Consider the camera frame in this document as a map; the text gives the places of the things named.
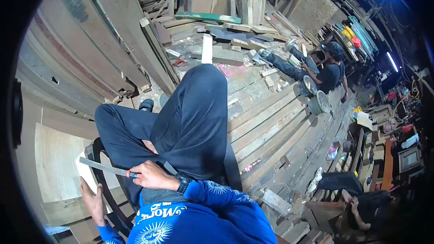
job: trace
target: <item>fluorescent light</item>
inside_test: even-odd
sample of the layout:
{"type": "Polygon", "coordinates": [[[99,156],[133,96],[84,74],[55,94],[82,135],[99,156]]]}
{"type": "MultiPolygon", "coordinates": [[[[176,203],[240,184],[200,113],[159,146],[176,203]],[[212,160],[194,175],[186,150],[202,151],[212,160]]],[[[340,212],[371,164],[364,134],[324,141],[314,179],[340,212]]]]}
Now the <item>fluorescent light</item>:
{"type": "Polygon", "coordinates": [[[398,68],[396,67],[395,62],[393,61],[393,58],[392,58],[392,56],[390,55],[389,52],[387,52],[387,56],[389,57],[389,60],[392,63],[393,67],[395,67],[395,71],[398,72],[398,68]]]}

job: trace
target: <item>black shoe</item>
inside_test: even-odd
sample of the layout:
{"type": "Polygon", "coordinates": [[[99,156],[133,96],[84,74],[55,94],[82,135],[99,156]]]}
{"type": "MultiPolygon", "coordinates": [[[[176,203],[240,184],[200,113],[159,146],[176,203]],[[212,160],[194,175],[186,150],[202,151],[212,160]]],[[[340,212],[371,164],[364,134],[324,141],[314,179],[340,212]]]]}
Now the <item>black shoe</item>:
{"type": "Polygon", "coordinates": [[[152,108],[154,107],[154,101],[152,99],[145,99],[140,103],[138,107],[139,110],[152,112],[152,108]]]}

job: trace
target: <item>black watch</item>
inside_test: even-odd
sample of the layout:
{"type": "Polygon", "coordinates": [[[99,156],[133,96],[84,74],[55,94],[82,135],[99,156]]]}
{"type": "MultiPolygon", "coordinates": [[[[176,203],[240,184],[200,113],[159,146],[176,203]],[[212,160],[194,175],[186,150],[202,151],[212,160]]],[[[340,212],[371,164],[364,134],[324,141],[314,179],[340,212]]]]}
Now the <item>black watch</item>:
{"type": "Polygon", "coordinates": [[[175,177],[179,180],[179,187],[176,193],[178,193],[179,195],[184,195],[185,191],[187,190],[188,184],[191,182],[191,178],[183,173],[177,173],[175,177]]]}

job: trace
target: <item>black cap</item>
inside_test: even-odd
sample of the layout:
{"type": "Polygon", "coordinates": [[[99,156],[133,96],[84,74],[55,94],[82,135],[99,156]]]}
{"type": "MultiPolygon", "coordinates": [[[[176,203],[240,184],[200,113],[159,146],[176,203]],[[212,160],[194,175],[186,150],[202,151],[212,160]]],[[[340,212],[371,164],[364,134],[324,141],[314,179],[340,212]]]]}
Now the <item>black cap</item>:
{"type": "Polygon", "coordinates": [[[332,58],[334,58],[335,61],[342,60],[342,46],[337,42],[331,41],[328,43],[327,46],[322,45],[321,48],[324,51],[330,52],[332,58]]]}

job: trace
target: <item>blue long-sleeve shirt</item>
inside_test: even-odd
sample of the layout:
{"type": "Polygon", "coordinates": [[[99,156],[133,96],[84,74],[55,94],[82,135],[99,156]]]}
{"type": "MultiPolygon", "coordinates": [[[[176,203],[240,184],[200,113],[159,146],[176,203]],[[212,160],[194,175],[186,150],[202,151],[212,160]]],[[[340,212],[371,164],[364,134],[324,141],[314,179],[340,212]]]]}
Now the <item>blue long-sleeve shirt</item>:
{"type": "MultiPolygon", "coordinates": [[[[277,243],[264,212],[245,193],[192,181],[184,197],[190,202],[140,202],[127,243],[277,243]]],[[[107,244],[125,243],[109,224],[97,227],[107,244]]]]}

